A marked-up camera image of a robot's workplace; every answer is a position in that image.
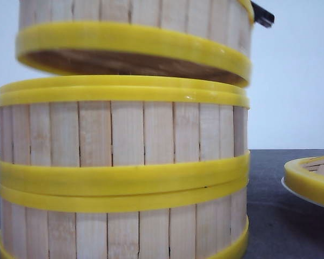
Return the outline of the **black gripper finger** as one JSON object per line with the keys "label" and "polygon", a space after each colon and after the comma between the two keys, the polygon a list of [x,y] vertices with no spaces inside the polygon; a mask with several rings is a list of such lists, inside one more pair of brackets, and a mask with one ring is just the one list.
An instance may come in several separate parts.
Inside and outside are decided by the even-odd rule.
{"label": "black gripper finger", "polygon": [[275,16],[253,1],[251,1],[251,5],[254,12],[254,22],[264,26],[265,28],[271,28],[274,24]]}

